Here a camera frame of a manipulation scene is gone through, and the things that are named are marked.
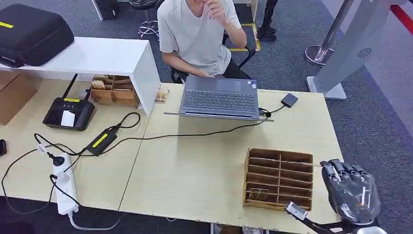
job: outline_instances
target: robot finger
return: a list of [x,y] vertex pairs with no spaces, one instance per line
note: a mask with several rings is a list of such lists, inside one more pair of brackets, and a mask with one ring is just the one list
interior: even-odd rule
[[362,176],[350,163],[344,162],[343,167],[354,182],[360,181]]
[[334,168],[336,169],[338,175],[340,176],[341,182],[344,184],[349,183],[351,178],[349,174],[346,172],[346,170],[344,169],[344,166],[340,162],[340,160],[332,159],[329,162],[334,165]]
[[327,188],[331,188],[332,183],[338,184],[339,180],[336,177],[336,173],[334,172],[333,165],[326,161],[322,161],[320,163],[322,166],[321,174],[324,180],[324,184]]
[[370,173],[366,172],[360,165],[352,164],[352,167],[354,168],[355,171],[357,171],[360,174],[360,177],[362,178],[361,179],[362,181],[364,181],[364,180],[367,180],[367,181],[374,180],[373,176]]

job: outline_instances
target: light wood tabletop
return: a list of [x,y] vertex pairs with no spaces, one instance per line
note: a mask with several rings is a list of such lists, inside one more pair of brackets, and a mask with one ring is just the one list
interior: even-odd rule
[[[170,90],[166,104],[155,104],[145,137],[227,130],[254,122],[178,117],[183,85],[162,84]],[[285,91],[259,90],[259,105],[281,106]],[[311,233],[284,211],[242,206],[244,159],[248,148],[310,153],[314,162],[342,159],[323,95],[292,92],[299,100],[271,117],[275,122],[212,136],[168,137],[142,142],[120,211],[201,222]],[[315,222],[337,221],[328,203],[321,168],[314,168]]]
[[[63,143],[79,152],[105,128],[119,123],[127,113],[138,112],[142,117],[141,122],[134,128],[120,129],[115,142],[127,137],[143,136],[149,116],[142,109],[125,106],[95,104],[94,116],[84,132],[52,129],[43,125],[43,118],[53,100],[63,95],[69,82],[47,79],[40,82],[40,89],[35,96],[6,126],[0,126],[0,138],[7,141],[8,147],[8,153],[0,157],[1,176],[15,159],[36,148],[33,133],[39,133],[53,143]],[[68,98],[78,98],[80,91],[89,86],[90,82],[75,82]],[[137,116],[129,116],[125,125],[132,125],[137,120]],[[88,207],[118,210],[140,144],[140,140],[125,141],[99,157],[82,157],[74,169],[78,201]],[[48,149],[56,156],[60,154],[57,149]],[[52,187],[49,180],[49,174],[53,172],[52,165],[52,160],[38,151],[27,155],[12,167],[6,177],[4,185],[7,195],[47,201]]]

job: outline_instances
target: cardboard box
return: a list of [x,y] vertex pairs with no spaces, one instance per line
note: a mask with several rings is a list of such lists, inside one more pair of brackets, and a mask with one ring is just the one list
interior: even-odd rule
[[0,124],[6,125],[36,92],[23,74],[0,71]]

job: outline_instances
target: wooden compartment box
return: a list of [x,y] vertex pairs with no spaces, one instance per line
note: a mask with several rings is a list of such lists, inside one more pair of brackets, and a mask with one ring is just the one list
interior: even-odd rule
[[248,149],[244,164],[243,206],[284,210],[292,201],[311,210],[313,156]]
[[99,104],[125,105],[138,107],[139,98],[131,79],[124,76],[109,76],[109,79],[99,79],[105,84],[105,89],[95,89],[91,86],[91,98]]

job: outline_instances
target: white shelf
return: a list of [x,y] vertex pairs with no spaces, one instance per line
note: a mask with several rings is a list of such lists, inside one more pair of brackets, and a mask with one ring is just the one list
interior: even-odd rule
[[[0,64],[0,70],[13,70]],[[161,81],[148,40],[78,38],[46,64],[19,68],[48,79],[92,80],[93,74],[129,76],[140,105],[150,114]]]

